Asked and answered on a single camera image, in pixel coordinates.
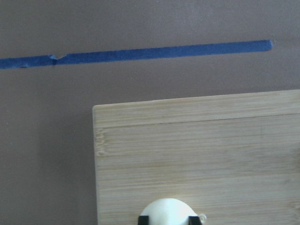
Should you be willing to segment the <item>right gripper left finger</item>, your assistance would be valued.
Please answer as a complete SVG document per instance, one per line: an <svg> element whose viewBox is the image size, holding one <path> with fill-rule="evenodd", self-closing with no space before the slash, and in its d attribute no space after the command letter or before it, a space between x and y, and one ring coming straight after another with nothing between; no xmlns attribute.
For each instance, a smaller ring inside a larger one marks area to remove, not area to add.
<svg viewBox="0 0 300 225"><path fill-rule="evenodd" d="M138 225L149 225L149 216L142 216L142 215L140 215L138 217L137 224Z"/></svg>

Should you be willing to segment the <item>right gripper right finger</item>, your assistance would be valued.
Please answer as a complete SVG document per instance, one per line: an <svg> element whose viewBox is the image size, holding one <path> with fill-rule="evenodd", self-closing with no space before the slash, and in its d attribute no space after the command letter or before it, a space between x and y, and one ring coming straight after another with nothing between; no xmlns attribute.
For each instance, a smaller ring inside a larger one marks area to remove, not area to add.
<svg viewBox="0 0 300 225"><path fill-rule="evenodd" d="M201 225L201 220L198 216L189 216L188 225Z"/></svg>

